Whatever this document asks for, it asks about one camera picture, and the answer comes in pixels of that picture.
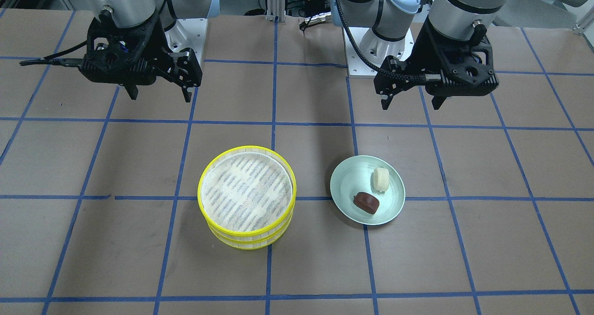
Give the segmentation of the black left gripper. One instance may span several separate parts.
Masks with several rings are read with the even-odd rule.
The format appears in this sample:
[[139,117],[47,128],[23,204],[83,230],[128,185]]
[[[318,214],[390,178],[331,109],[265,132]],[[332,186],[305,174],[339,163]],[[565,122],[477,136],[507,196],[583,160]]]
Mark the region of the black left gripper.
[[382,110],[388,110],[396,94],[419,85],[433,96],[433,110],[439,110],[450,96],[492,93],[499,80],[487,27],[473,22],[470,32],[469,40],[454,40],[438,32],[431,22],[424,22],[410,56],[404,61],[386,57],[374,78]]

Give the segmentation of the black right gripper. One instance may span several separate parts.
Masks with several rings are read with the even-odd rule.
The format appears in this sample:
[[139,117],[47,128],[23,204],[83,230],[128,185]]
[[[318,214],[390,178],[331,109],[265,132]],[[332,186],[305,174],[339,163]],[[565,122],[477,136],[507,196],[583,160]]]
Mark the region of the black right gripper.
[[191,103],[194,87],[202,82],[195,51],[170,49],[159,16],[130,28],[115,27],[106,16],[94,18],[79,71],[91,82],[123,85],[132,101],[138,97],[137,85],[151,85],[162,77],[178,85],[184,101]]

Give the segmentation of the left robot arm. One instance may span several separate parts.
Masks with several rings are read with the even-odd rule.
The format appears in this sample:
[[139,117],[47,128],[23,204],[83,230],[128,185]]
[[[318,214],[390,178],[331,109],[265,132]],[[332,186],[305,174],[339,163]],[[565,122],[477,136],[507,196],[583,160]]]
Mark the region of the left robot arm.
[[487,31],[507,0],[433,0],[407,59],[398,55],[424,0],[330,0],[357,57],[375,72],[387,110],[401,92],[423,86],[435,110],[454,96],[486,96],[499,86]]

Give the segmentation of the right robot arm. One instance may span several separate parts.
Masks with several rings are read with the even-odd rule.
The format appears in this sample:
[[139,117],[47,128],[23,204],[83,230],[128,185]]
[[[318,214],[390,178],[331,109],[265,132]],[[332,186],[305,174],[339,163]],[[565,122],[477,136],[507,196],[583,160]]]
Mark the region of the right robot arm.
[[220,13],[220,0],[87,0],[95,17],[79,72],[89,81],[122,86],[136,100],[140,85],[158,77],[181,88],[190,102],[202,82],[205,34],[184,24]]

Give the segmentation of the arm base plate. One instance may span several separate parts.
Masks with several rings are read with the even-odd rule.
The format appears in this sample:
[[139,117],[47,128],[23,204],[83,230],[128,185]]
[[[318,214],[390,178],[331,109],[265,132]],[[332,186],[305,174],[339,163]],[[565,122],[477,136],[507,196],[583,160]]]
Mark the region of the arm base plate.
[[187,47],[195,51],[200,65],[204,63],[204,51],[206,46],[207,30],[209,20],[199,19],[178,19],[165,35],[170,49],[181,52]]
[[[388,42],[378,38],[371,28],[351,27],[349,30],[361,53],[377,67],[381,66],[388,55],[396,57],[400,61],[405,61],[412,53],[414,39],[410,29],[407,31],[405,38],[396,42]],[[346,30],[343,30],[343,36],[350,78],[374,78],[377,74],[376,70],[367,66],[360,59],[348,39]]]

